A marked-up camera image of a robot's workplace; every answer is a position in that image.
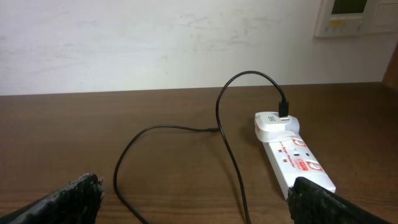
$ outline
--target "wooden panel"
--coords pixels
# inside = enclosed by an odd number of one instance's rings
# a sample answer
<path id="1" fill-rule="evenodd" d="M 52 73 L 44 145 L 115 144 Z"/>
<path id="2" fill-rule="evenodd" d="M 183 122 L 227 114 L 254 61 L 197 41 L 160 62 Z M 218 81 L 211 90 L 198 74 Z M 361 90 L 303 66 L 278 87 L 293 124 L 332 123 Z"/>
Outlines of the wooden panel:
<path id="1" fill-rule="evenodd" d="M 301 135 L 338 195 L 398 223 L 398 95 L 380 83 L 283 86 Z M 216 126 L 219 88 L 0 97 L 0 215 L 87 172 L 104 177 L 97 223 L 138 223 L 113 170 L 131 138 L 155 124 Z M 293 223 L 254 134 L 277 110 L 273 87 L 236 87 L 221 122 L 240 166 L 253 223 Z M 121 192 L 150 223 L 244 223 L 238 180 L 218 133 L 154 130 L 119 171 Z"/>
<path id="2" fill-rule="evenodd" d="M 391 57 L 386 74 L 384 74 L 382 83 L 388 87 L 398 90 L 398 44 L 394 54 Z"/>

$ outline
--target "yellow label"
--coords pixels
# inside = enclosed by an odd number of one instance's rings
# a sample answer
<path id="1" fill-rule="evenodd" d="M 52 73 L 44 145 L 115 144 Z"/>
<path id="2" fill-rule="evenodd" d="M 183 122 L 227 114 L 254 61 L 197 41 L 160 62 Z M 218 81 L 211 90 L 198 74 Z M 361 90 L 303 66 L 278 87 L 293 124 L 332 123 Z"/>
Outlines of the yellow label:
<path id="1" fill-rule="evenodd" d="M 330 21 L 329 25 L 331 27 L 336 27 L 336 26 L 343 26 L 346 23 L 346 21 Z"/>

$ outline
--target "thermostat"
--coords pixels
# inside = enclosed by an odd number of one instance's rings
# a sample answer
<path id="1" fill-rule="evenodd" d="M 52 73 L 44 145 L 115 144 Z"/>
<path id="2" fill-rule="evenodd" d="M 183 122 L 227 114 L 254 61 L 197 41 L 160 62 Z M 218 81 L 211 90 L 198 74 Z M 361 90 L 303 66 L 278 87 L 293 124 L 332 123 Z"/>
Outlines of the thermostat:
<path id="1" fill-rule="evenodd" d="M 398 28 L 398 0 L 323 0 L 315 37 L 341 37 Z"/>

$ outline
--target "power strip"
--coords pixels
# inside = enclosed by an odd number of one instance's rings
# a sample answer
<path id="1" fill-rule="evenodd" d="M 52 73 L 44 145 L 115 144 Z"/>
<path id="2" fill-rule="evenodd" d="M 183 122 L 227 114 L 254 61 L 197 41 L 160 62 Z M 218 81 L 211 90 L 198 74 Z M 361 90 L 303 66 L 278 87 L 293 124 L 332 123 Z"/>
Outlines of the power strip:
<path id="1" fill-rule="evenodd" d="M 280 118 L 277 112 L 261 112 L 256 113 L 254 124 L 286 200 L 287 191 L 297 177 L 305 177 L 335 193 L 335 185 L 300 137 L 297 118 Z"/>

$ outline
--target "black cord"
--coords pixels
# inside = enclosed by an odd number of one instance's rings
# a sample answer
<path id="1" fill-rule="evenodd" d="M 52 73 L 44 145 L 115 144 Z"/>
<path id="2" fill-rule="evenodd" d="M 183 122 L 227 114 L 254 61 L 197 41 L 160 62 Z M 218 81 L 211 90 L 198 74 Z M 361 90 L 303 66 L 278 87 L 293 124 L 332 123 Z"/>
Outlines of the black cord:
<path id="1" fill-rule="evenodd" d="M 177 128 L 177 129 L 183 129 L 183 130 L 187 130 L 187 131 L 196 131 L 196 132 L 217 132 L 219 131 L 221 136 L 223 137 L 225 146 L 229 152 L 229 156 L 231 156 L 231 160 L 232 163 L 234 164 L 234 168 L 236 171 L 236 174 L 238 175 L 238 180 L 239 180 L 239 186 L 241 188 L 241 194 L 242 194 L 242 202 L 243 202 L 243 209 L 244 209 L 244 216 L 246 217 L 246 222 L 247 224 L 251 224 L 250 221 L 250 214 L 249 214 L 249 210 L 248 210 L 248 203 L 246 201 L 246 193 L 244 191 L 244 185 L 243 185 L 243 180 L 242 180 L 242 176 L 241 176 L 241 172 L 239 170 L 238 164 L 236 163 L 234 154 L 232 153 L 232 150 L 228 144 L 228 141 L 226 140 L 226 136 L 224 133 L 224 129 L 221 125 L 221 121 L 220 121 L 220 116 L 218 114 L 219 112 L 219 107 L 220 107 L 220 99 L 223 96 L 223 93 L 225 91 L 225 89 L 229 86 L 229 84 L 231 84 L 232 81 L 234 81 L 235 79 L 237 79 L 238 77 L 242 76 L 242 75 L 246 75 L 246 74 L 256 74 L 256 75 L 260 75 L 266 79 L 268 79 L 279 91 L 281 97 L 282 97 L 282 101 L 279 103 L 279 116 L 281 116 L 283 114 L 283 116 L 287 116 L 287 112 L 289 110 L 289 106 L 287 104 L 286 98 L 285 98 L 285 94 L 282 91 L 282 89 L 280 88 L 280 86 L 268 75 L 261 73 L 261 72 L 256 72 L 256 71 L 246 71 L 246 72 L 241 72 L 237 75 L 235 75 L 234 77 L 232 77 L 226 84 L 225 86 L 221 89 L 218 97 L 217 97 L 217 102 L 216 102 L 216 119 L 217 119 L 217 125 L 218 128 L 208 128 L 208 129 L 195 129 L 195 128 L 187 128 L 187 127 L 182 127 L 182 126 L 175 126 L 175 125 L 155 125 L 155 126 L 151 126 L 148 127 L 144 130 L 142 130 L 140 133 L 138 133 L 131 141 L 130 143 L 126 146 L 126 148 L 123 150 L 122 154 L 120 155 L 120 158 L 118 160 L 118 163 L 116 164 L 115 170 L 114 170 L 114 174 L 113 174 L 113 188 L 114 191 L 116 192 L 116 195 L 118 196 L 118 198 L 120 199 L 120 201 L 122 201 L 122 203 L 138 218 L 138 220 L 140 220 L 141 223 L 143 224 L 148 224 L 148 222 L 137 212 L 135 211 L 131 205 L 124 199 L 124 197 L 122 196 L 122 194 L 120 193 L 119 189 L 118 189 L 118 170 L 119 170 L 119 166 L 120 163 L 123 160 L 124 155 L 127 153 L 127 151 L 129 150 L 130 146 L 134 143 L 135 140 L 137 140 L 137 138 L 141 135 L 144 134 L 146 131 L 149 131 L 151 129 L 154 128 Z"/>

